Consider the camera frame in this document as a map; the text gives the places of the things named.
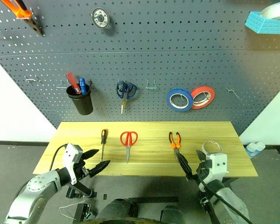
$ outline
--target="blue foam block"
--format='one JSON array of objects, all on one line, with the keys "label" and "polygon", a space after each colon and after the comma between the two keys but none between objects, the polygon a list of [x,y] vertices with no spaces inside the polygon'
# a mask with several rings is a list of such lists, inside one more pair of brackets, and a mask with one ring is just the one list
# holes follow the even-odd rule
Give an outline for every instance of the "blue foam block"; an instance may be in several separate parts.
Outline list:
[{"label": "blue foam block", "polygon": [[258,34],[280,34],[280,20],[261,17],[261,12],[250,12],[245,26]]}]

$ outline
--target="cable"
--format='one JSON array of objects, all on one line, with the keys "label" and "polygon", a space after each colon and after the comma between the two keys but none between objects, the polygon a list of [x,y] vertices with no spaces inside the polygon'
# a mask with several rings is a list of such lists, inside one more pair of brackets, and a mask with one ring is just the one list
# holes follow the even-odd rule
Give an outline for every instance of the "cable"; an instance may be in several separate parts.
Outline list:
[{"label": "cable", "polygon": [[225,205],[227,205],[231,210],[233,210],[235,213],[237,213],[239,216],[241,216],[247,223],[253,224],[246,216],[244,216],[242,213],[240,213],[236,208],[234,208],[231,204],[229,204],[227,201],[225,201],[220,195],[218,195],[216,192],[212,191],[206,183],[201,179],[199,173],[198,174],[198,179],[199,181],[204,185],[204,187],[207,188],[217,199],[219,199],[221,202],[223,202]]},{"label": "cable", "polygon": [[21,190],[28,184],[30,180],[26,181],[25,183],[23,183],[23,185],[19,188],[19,190],[17,191],[17,193],[14,196],[14,200],[17,198],[17,196],[19,196]]},{"label": "cable", "polygon": [[66,147],[66,146],[67,146],[67,144],[64,144],[64,145],[62,145],[62,146],[59,146],[59,148],[56,150],[56,152],[55,152],[54,155],[53,155],[53,158],[52,158],[52,162],[51,162],[49,171],[52,170],[52,166],[53,166],[53,163],[54,163],[54,160],[55,160],[55,157],[56,157],[58,151],[59,151],[62,147]]},{"label": "cable", "polygon": [[70,207],[70,206],[72,206],[72,205],[80,204],[80,203],[83,203],[83,202],[85,202],[85,200],[83,200],[83,201],[81,201],[81,202],[78,202],[78,203],[69,204],[69,205],[67,205],[67,206],[59,207],[59,211],[60,211],[61,215],[65,216],[65,217],[67,217],[67,218],[74,219],[73,217],[69,217],[69,216],[63,214],[62,211],[61,211],[61,209],[63,209],[63,208],[68,208],[68,207]]}]

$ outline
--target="screwdriver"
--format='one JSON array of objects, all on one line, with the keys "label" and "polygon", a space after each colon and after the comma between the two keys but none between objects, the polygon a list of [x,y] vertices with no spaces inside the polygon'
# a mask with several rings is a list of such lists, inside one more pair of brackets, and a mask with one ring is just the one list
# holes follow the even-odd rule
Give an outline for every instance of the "screwdriver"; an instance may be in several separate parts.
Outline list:
[{"label": "screwdriver", "polygon": [[101,161],[103,160],[104,146],[106,144],[106,139],[107,139],[107,131],[108,131],[107,129],[103,129],[102,134],[101,134],[101,137],[102,137],[102,141],[101,141],[101,144],[102,144]]}]

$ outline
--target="orange-handled pliers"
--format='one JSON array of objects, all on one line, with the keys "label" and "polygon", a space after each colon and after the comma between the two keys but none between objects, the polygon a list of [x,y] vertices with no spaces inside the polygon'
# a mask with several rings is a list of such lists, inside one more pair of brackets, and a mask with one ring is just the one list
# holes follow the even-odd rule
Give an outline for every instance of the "orange-handled pliers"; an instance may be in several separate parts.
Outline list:
[{"label": "orange-handled pliers", "polygon": [[22,0],[14,0],[17,6],[14,5],[10,0],[1,1],[15,14],[17,18],[23,19],[40,36],[43,35],[42,29],[39,25],[36,24],[36,22],[32,18],[32,12],[27,9]]},{"label": "orange-handled pliers", "polygon": [[177,163],[179,163],[178,161],[178,153],[179,153],[179,149],[181,148],[181,136],[179,135],[179,133],[177,132],[176,133],[176,137],[177,137],[177,143],[175,143],[173,141],[173,138],[172,138],[172,132],[169,132],[169,141],[171,143],[171,148],[174,149],[174,155],[175,155],[175,158],[177,160]]}]

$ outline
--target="gray pegboard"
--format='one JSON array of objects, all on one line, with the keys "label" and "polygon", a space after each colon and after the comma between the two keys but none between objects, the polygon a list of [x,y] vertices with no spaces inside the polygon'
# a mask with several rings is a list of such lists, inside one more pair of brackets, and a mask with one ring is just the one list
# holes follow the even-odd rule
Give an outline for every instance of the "gray pegboard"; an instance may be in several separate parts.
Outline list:
[{"label": "gray pegboard", "polygon": [[[225,121],[242,133],[280,90],[280,35],[245,27],[249,11],[272,1],[29,1],[45,37],[25,27],[0,2],[0,64],[57,127],[61,121]],[[89,14],[110,13],[107,29]],[[91,79],[94,112],[79,115],[64,74]],[[40,83],[26,83],[37,75]],[[145,88],[155,78],[157,89]],[[139,88],[120,114],[118,79]],[[209,85],[215,100],[201,110],[175,112],[169,90]],[[239,95],[227,93],[232,87]]]}]

